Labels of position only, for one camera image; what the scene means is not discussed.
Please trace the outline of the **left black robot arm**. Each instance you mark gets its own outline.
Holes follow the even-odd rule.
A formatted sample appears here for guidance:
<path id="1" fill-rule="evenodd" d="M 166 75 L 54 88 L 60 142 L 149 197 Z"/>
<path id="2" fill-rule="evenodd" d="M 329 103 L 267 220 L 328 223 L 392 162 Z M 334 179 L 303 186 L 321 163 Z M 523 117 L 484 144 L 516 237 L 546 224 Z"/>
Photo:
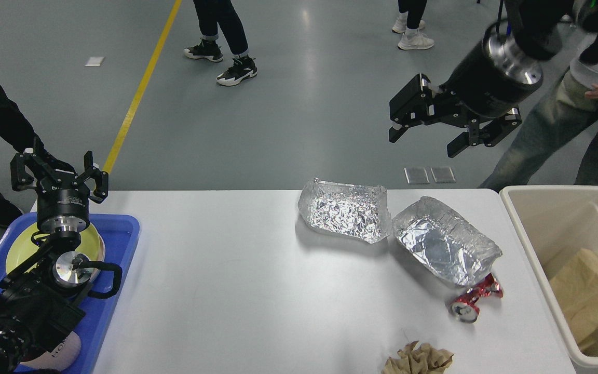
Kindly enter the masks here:
<path id="1" fill-rule="evenodd" d="M 119 292 L 118 264 L 91 260 L 77 251 L 81 232 L 91 225 L 89 202 L 108 195 L 108 173 L 85 153 L 85 170 L 75 173 L 50 166 L 35 138 L 31 148 L 10 163 L 14 190 L 35 190 L 36 253 L 0 281 L 0 373 L 12 373 L 31 353 L 53 351 L 86 313 L 84 298 L 106 300 Z"/>

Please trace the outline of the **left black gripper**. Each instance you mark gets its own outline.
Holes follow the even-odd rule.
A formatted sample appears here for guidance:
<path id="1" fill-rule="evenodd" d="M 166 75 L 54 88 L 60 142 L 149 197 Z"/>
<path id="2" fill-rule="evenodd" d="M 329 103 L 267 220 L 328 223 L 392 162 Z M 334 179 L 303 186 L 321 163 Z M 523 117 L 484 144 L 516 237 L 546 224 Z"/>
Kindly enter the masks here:
<path id="1" fill-rule="evenodd" d="M 109 194 L 109 173 L 93 162 L 92 151 L 84 156 L 85 170 L 71 186 L 60 189 L 59 173 L 52 167 L 52 156 L 39 137 L 33 146 L 18 152 L 10 161 L 14 191 L 36 189 L 36 227 L 42 233 L 81 232 L 90 227 L 89 200 L 101 204 Z"/>

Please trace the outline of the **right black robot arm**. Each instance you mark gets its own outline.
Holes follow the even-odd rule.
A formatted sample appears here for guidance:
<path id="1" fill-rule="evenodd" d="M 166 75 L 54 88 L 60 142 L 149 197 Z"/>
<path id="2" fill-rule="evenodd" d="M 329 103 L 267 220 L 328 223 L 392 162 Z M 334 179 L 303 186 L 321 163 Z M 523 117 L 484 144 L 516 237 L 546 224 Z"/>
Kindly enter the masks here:
<path id="1" fill-rule="evenodd" d="M 447 144 L 450 158 L 470 146 L 496 146 L 521 125 L 518 104 L 541 87 L 540 62 L 562 49 L 556 26 L 563 15 L 596 34 L 583 62 L 598 62 L 598 1 L 505 1 L 505 7 L 506 18 L 486 29 L 445 83 L 417 74 L 392 97 L 390 142 L 414 126 L 446 123 L 463 129 Z"/>

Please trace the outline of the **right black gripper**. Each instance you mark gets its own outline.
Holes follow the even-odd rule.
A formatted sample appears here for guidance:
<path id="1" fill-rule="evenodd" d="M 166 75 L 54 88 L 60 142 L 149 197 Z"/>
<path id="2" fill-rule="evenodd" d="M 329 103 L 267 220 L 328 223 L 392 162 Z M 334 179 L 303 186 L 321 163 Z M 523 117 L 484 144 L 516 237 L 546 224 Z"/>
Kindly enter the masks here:
<path id="1" fill-rule="evenodd" d="M 442 85 L 415 75 L 389 102 L 389 142 L 418 125 L 465 128 L 446 146 L 455 158 L 467 147 L 496 146 L 522 123 L 517 105 L 543 83 L 539 62 L 512 35 L 486 34 Z"/>

